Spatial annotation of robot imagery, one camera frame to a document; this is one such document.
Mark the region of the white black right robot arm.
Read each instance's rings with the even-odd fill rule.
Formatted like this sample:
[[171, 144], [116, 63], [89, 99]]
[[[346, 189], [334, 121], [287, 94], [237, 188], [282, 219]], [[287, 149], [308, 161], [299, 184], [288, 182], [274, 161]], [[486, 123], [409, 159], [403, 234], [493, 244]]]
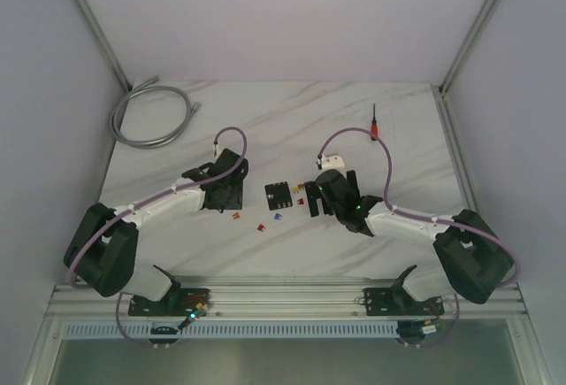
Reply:
[[453, 217], [404, 212], [382, 197], [361, 195], [354, 171], [326, 170], [304, 188], [311, 216], [333, 215], [351, 233], [401, 240], [436, 255], [436, 263], [409, 266], [394, 281], [390, 297], [399, 312], [449, 294], [484, 304], [519, 273], [516, 259], [474, 211]]

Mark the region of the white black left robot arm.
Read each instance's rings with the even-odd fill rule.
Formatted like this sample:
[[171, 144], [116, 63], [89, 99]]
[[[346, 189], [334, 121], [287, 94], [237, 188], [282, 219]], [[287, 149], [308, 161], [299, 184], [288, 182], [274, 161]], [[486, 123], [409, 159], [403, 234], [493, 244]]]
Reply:
[[67, 279], [78, 279], [100, 296], [140, 296], [161, 316], [179, 308], [179, 284], [163, 268], [137, 259], [140, 240], [175, 219], [202, 210], [242, 207], [249, 162], [236, 152], [215, 152], [211, 163], [184, 172], [169, 187], [144, 200], [110, 208], [90, 206], [63, 257]]

